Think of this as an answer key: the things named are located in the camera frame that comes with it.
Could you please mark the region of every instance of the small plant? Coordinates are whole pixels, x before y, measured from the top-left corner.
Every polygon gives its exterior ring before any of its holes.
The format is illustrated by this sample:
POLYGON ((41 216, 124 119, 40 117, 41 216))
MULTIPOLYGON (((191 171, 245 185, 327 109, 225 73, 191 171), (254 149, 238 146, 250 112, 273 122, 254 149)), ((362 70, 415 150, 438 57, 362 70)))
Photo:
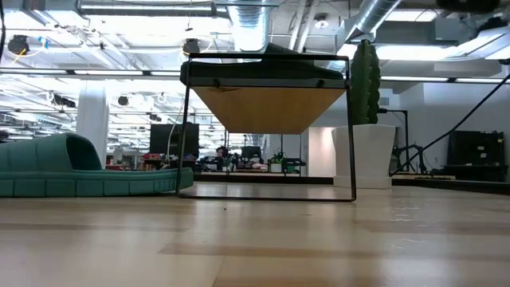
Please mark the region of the small plant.
POLYGON ((353 124, 377 124, 381 69, 375 47, 362 40, 351 66, 351 106, 353 124))

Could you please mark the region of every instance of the teal sofa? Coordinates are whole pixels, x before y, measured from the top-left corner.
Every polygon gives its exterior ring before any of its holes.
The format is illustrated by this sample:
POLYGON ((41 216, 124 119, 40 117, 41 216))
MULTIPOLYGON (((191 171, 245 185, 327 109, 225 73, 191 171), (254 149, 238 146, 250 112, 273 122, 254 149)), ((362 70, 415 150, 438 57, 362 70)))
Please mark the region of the teal sofa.
MULTIPOLYGON (((175 169, 105 171, 92 143, 72 133, 0 144, 0 197, 152 195, 176 184, 175 169)), ((180 187, 191 186, 183 168, 180 187)))

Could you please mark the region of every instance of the ceiling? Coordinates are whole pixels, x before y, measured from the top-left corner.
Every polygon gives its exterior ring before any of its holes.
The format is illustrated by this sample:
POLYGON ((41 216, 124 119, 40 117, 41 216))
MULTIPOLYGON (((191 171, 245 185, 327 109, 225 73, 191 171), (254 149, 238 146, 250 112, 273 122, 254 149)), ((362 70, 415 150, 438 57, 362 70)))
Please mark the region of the ceiling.
MULTIPOLYGON (((287 47, 299 4, 297 0, 278 2, 280 5, 272 9, 270 14, 268 38, 272 43, 287 47)), ((312 26, 305 45, 307 52, 335 54, 339 48, 335 36, 340 23, 358 13, 360 2, 352 0, 349 5, 349 1, 322 1, 316 12, 326 15, 328 26, 323 29, 312 26)), ((408 0, 401 3, 388 19, 398 21, 399 27, 406 27, 411 22, 416 25, 423 22, 426 25, 440 17, 438 15, 441 12, 434 0, 408 0)), ((2 67, 179 71, 180 65, 186 60, 182 54, 182 44, 187 38, 197 38, 201 51, 224 52, 236 49, 233 27, 224 18, 126 15, 87 15, 86 18, 80 18, 68 11, 55 11, 51 13, 51 18, 43 16, 27 14, 21 10, 6 11, 7 41, 14 35, 26 35, 29 52, 26 55, 28 57, 18 57, 4 49, 2 67)), ((455 19, 458 24, 457 14, 447 17, 455 19)), ((500 72, 497 61, 483 59, 463 62, 408 60, 381 60, 382 75, 490 77, 500 72)), ((182 120, 178 114, 185 87, 177 79, 105 81, 107 87, 114 91, 109 150, 117 146, 147 150, 148 128, 154 121, 148 115, 135 115, 135 112, 159 114, 162 123, 182 120), (119 105, 119 96, 127 96, 130 104, 119 105)), ((46 111, 0 112, 0 128, 7 130, 14 136, 13 139, 15 136, 24 139, 27 136, 74 131, 76 109, 58 107, 49 99, 52 95, 59 95, 78 105, 81 82, 79 77, 0 75, 0 110, 46 111)), ((398 83, 388 83, 383 87, 398 90, 396 85, 398 83)), ((190 96, 190 110, 200 115, 192 118, 192 121, 203 125, 204 140, 201 140, 201 145, 212 149, 222 144, 225 140, 224 128, 194 92, 190 96)), ((258 144, 260 138, 250 136, 248 144, 258 144)), ((240 146, 244 143, 243 135, 231 135, 230 139, 230 145, 240 146)))

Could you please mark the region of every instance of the wooden floor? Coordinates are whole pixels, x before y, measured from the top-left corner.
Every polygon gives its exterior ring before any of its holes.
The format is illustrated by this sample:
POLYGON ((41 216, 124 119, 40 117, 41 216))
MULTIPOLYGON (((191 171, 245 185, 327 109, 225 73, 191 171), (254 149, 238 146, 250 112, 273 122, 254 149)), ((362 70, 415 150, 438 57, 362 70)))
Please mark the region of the wooden floor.
POLYGON ((356 203, 0 199, 0 286, 510 286, 510 197, 394 187, 356 203))

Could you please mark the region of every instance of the white planter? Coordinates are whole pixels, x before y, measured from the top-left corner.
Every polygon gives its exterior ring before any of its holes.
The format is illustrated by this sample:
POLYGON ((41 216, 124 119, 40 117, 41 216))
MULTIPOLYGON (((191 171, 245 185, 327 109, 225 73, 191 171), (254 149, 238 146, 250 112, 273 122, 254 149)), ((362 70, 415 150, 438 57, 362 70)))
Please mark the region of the white planter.
MULTIPOLYGON (((351 187, 349 136, 347 127, 332 132, 336 153, 336 187, 351 187)), ((354 126, 356 186, 367 189, 391 188, 388 169, 393 149, 395 127, 381 124, 354 126)))

